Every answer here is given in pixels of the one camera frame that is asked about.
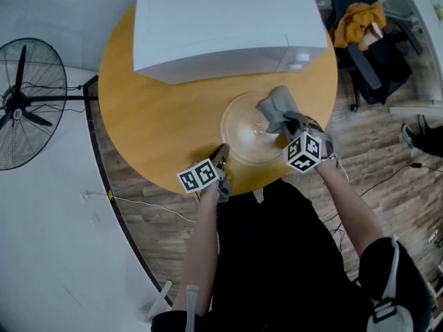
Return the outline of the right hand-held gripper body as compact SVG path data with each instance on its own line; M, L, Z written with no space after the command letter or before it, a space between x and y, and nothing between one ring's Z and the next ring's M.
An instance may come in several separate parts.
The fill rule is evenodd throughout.
M308 124L297 123L296 138L287 141L283 150L284 161L292 169L304 174L334 154L332 137L317 122L309 118Z

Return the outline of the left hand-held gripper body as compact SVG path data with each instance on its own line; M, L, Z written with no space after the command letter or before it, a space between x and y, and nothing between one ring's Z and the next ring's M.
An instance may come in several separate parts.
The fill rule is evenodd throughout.
M198 203L203 192L213 183L218 185L219 203L227 202L230 198L232 185L228 173L221 170L221 162L212 162L207 158L179 172L177 178L186 194L192 194Z

